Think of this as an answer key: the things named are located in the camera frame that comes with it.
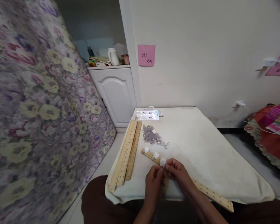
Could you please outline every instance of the wooden strip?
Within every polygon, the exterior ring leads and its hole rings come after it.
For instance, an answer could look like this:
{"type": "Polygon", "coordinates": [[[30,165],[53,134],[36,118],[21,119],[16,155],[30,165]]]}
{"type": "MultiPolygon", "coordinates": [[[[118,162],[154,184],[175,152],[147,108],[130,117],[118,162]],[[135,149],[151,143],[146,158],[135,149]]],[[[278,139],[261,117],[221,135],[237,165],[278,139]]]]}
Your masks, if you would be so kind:
{"type": "Polygon", "coordinates": [[[141,133],[141,127],[142,127],[142,121],[138,121],[130,157],[128,159],[128,167],[127,167],[127,173],[125,174],[125,180],[130,180],[132,177],[135,157],[136,157],[136,152],[137,152],[137,147],[139,142],[139,136],[141,133]]]}
{"type": "Polygon", "coordinates": [[[152,153],[151,151],[145,152],[145,151],[144,151],[144,148],[141,149],[141,153],[142,153],[143,155],[147,156],[148,158],[150,158],[152,161],[154,161],[154,162],[156,162],[157,164],[160,165],[160,163],[161,163],[161,156],[159,156],[159,158],[155,160],[155,159],[153,158],[153,153],[152,153]]]}
{"type": "MultiPolygon", "coordinates": [[[[157,160],[154,160],[153,153],[151,151],[148,151],[147,153],[145,153],[144,148],[141,150],[141,153],[160,165],[160,162],[161,162],[160,156],[157,160]]],[[[203,185],[199,181],[194,180],[193,178],[192,178],[192,180],[193,180],[194,184],[196,185],[197,189],[200,190],[204,195],[206,195],[208,198],[212,199],[214,202],[216,202],[218,205],[222,206],[226,210],[228,210],[230,212],[234,212],[233,203],[230,200],[224,198],[222,195],[218,194],[217,192],[209,189],[207,186],[203,185]]]]}
{"type": "Polygon", "coordinates": [[[136,132],[137,121],[132,120],[131,125],[132,125],[132,131],[131,131],[130,137],[128,139],[128,143],[125,146],[124,156],[123,156],[123,160],[122,160],[122,164],[121,164],[121,168],[120,168],[120,172],[119,172],[119,177],[118,177],[118,180],[116,183],[116,186],[118,186],[118,187],[122,186],[124,184],[125,174],[126,174],[127,167],[128,167],[128,159],[130,157],[130,153],[131,153],[131,149],[132,149],[133,141],[134,141],[134,136],[135,136],[135,132],[136,132]]]}
{"type": "Polygon", "coordinates": [[[114,169],[111,181],[109,183],[108,189],[109,189],[110,192],[113,192],[116,189],[116,183],[117,183],[117,180],[118,180],[118,177],[119,177],[119,171],[120,171],[121,163],[122,163],[122,160],[123,160],[123,158],[122,158],[123,157],[123,149],[128,142],[128,137],[131,135],[131,131],[132,131],[132,125],[130,123],[130,125],[128,127],[128,132],[127,132],[126,137],[124,139],[124,144],[122,145],[122,148],[121,148],[121,151],[120,151],[120,154],[119,154],[119,158],[118,158],[117,163],[116,163],[116,167],[114,169]]]}

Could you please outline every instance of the white tile floor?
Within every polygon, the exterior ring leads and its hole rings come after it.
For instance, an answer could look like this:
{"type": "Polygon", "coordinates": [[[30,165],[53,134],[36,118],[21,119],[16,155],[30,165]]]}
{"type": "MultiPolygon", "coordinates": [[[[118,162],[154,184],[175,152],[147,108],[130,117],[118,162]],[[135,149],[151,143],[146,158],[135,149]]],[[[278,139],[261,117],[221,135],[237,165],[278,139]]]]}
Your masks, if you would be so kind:
{"type": "MultiPolygon", "coordinates": [[[[262,175],[266,181],[272,186],[275,191],[276,197],[280,199],[280,173],[275,172],[272,169],[270,162],[262,156],[259,156],[255,153],[255,150],[252,149],[247,144],[243,143],[238,135],[234,134],[225,134],[224,137],[228,140],[228,142],[234,147],[234,149],[245,159],[247,160],[253,167],[258,171],[260,175],[262,175]]],[[[110,150],[104,157],[102,163],[99,165],[91,180],[101,176],[108,175],[113,162],[116,158],[116,155],[119,151],[121,142],[124,138],[124,134],[117,134],[114,140],[113,145],[110,150]]],[[[69,210],[65,213],[65,215],[60,220],[60,224],[83,224],[83,215],[81,212],[81,204],[82,204],[82,194],[83,191],[78,195],[77,199],[71,205],[69,210]]]]}

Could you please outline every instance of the person's left hand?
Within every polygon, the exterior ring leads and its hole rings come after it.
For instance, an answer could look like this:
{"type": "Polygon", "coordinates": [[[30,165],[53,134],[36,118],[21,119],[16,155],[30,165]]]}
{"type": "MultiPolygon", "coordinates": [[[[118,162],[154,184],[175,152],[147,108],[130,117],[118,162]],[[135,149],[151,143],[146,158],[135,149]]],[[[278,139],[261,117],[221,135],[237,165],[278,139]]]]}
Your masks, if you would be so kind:
{"type": "Polygon", "coordinates": [[[165,174],[161,166],[152,166],[145,178],[145,199],[144,206],[155,209],[161,185],[165,186],[165,174]]]}

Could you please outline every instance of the black baseboard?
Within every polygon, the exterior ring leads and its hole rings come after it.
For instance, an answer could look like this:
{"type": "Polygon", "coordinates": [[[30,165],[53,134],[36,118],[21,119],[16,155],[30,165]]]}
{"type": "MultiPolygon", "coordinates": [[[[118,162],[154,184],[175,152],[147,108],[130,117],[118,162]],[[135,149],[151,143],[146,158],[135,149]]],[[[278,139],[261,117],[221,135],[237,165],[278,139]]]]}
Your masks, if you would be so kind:
{"type": "Polygon", "coordinates": [[[244,134],[244,128],[217,128],[221,134],[244,134]]]}

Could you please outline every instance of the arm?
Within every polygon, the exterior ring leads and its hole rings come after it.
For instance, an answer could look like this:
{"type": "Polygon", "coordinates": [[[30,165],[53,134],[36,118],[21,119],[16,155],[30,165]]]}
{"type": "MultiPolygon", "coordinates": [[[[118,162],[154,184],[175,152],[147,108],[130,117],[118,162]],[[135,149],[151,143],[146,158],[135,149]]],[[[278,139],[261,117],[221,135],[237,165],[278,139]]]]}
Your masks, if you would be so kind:
{"type": "Polygon", "coordinates": [[[166,170],[171,179],[175,179],[184,195],[194,205],[199,218],[203,223],[227,223],[223,216],[216,210],[212,203],[195,186],[182,163],[169,159],[166,170]]]}
{"type": "Polygon", "coordinates": [[[138,213],[134,224],[148,224],[152,222],[156,211],[161,185],[165,186],[165,174],[161,166],[152,166],[145,178],[144,204],[138,213]]]}

